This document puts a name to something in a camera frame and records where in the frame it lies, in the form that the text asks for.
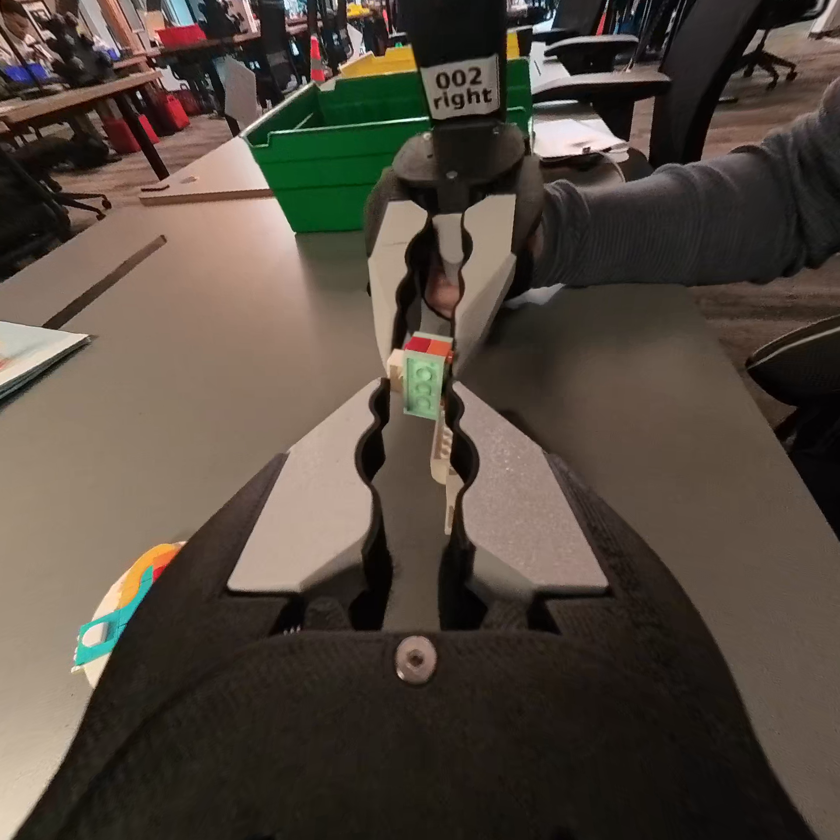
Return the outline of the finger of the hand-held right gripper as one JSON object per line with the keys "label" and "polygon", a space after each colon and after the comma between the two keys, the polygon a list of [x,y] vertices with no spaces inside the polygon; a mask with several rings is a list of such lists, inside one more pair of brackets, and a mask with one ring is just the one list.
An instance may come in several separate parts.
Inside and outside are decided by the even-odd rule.
{"label": "finger of the hand-held right gripper", "polygon": [[374,337],[384,375],[389,360],[406,337],[421,326],[420,270],[412,262],[415,243],[423,240],[428,214],[409,200],[389,202],[370,256]]}
{"label": "finger of the hand-held right gripper", "polygon": [[463,290],[452,319],[451,371],[456,379],[482,344],[512,283],[517,263],[512,250],[516,203],[513,194],[489,195],[463,214],[471,250],[460,269]]}

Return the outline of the mint red orange lego block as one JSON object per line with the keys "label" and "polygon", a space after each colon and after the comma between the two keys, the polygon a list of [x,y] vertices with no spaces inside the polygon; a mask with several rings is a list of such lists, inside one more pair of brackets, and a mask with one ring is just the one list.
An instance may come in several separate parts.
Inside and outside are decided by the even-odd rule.
{"label": "mint red orange lego block", "polygon": [[415,332],[403,348],[391,352],[388,375],[402,395],[405,415],[438,420],[453,355],[451,338],[426,332]]}

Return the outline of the person's right hand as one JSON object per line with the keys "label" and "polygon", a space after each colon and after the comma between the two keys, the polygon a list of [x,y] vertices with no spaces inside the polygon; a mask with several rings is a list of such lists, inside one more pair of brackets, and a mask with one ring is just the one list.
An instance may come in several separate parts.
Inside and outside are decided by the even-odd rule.
{"label": "person's right hand", "polygon": [[434,266],[429,270],[424,299],[432,312],[442,319],[452,320],[461,296],[458,279],[451,280],[441,266]]}

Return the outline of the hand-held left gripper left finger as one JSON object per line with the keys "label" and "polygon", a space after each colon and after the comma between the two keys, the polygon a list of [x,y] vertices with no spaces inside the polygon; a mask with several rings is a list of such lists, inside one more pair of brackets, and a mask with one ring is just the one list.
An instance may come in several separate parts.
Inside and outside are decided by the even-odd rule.
{"label": "hand-held left gripper left finger", "polygon": [[373,379],[290,447],[227,580],[232,593],[386,604],[393,567],[372,481],[390,390]]}

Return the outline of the lego instruction booklet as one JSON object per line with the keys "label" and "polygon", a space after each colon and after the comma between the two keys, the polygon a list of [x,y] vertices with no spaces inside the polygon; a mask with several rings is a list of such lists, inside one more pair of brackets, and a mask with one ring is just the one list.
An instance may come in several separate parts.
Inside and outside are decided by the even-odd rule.
{"label": "lego instruction booklet", "polygon": [[1,322],[1,399],[11,396],[86,346],[86,333]]}

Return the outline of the white paper sheets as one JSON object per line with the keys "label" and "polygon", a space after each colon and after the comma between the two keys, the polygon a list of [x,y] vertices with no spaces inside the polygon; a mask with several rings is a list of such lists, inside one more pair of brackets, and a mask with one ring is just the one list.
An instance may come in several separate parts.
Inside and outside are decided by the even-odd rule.
{"label": "white paper sheets", "polygon": [[630,145],[600,118],[551,119],[534,122],[532,126],[533,152],[545,162],[590,154],[606,154],[616,161],[624,161]]}

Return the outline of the white lego build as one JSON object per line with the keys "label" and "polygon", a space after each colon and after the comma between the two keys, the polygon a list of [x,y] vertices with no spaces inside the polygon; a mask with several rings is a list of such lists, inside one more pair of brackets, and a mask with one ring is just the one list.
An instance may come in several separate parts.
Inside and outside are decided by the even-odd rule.
{"label": "white lego build", "polygon": [[445,488],[444,534],[447,536],[452,533],[456,501],[464,485],[463,480],[450,463],[452,445],[453,433],[446,424],[445,409],[441,406],[435,423],[429,466],[432,478]]}

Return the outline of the green plastic bin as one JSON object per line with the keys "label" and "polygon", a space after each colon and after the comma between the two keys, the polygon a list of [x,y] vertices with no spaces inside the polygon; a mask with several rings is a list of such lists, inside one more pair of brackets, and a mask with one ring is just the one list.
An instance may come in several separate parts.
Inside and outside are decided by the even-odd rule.
{"label": "green plastic bin", "polygon": [[243,137],[296,234],[363,227],[364,204],[404,143],[431,130],[417,70],[307,84]]}

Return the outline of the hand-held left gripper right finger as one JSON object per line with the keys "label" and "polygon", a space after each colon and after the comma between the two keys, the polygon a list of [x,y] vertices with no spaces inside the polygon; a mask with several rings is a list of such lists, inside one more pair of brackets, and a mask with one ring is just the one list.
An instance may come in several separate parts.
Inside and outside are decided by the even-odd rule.
{"label": "hand-held left gripper right finger", "polygon": [[605,595],[590,534],[541,446],[462,382],[448,390],[446,424],[458,586],[487,606]]}

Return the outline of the black office chair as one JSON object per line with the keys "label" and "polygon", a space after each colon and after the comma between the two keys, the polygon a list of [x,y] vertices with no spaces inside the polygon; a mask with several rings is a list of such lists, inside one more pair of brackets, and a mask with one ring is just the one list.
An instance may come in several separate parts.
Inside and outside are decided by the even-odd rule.
{"label": "black office chair", "polygon": [[698,161],[728,79],[758,30],[765,2],[699,1],[672,38],[661,70],[593,72],[552,82],[533,103],[583,103],[622,140],[629,140],[636,102],[653,98],[647,155],[631,148],[626,181],[667,164]]}
{"label": "black office chair", "polygon": [[45,256],[75,236],[68,208],[95,214],[112,207],[103,194],[64,192],[46,173],[33,173],[18,157],[1,151],[1,278]]}

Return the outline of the round white rainbow lego plate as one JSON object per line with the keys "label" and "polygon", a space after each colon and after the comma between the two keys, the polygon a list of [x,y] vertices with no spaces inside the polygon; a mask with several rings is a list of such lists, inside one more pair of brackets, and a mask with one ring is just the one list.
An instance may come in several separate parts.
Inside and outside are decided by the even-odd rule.
{"label": "round white rainbow lego plate", "polygon": [[72,673],[82,673],[94,689],[130,618],[165,568],[186,545],[165,542],[144,552],[112,584],[91,620],[80,626]]}

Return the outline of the person's right forearm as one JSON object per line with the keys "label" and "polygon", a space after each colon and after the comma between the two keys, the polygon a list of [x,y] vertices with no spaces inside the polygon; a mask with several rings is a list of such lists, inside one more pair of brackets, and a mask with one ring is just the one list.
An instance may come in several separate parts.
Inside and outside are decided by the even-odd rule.
{"label": "person's right forearm", "polygon": [[615,187],[545,188],[531,288],[765,284],[839,250],[839,79],[761,143]]}

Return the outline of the yellow plastic bin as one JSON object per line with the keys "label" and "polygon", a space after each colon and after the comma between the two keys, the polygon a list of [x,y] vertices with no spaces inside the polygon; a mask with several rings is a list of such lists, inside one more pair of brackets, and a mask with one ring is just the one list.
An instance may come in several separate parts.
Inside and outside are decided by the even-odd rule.
{"label": "yellow plastic bin", "polygon": [[[532,27],[516,28],[507,33],[509,60],[530,57]],[[415,72],[417,64],[410,45],[389,47],[382,56],[366,54],[348,61],[340,70],[341,78],[378,77],[389,74]]]}

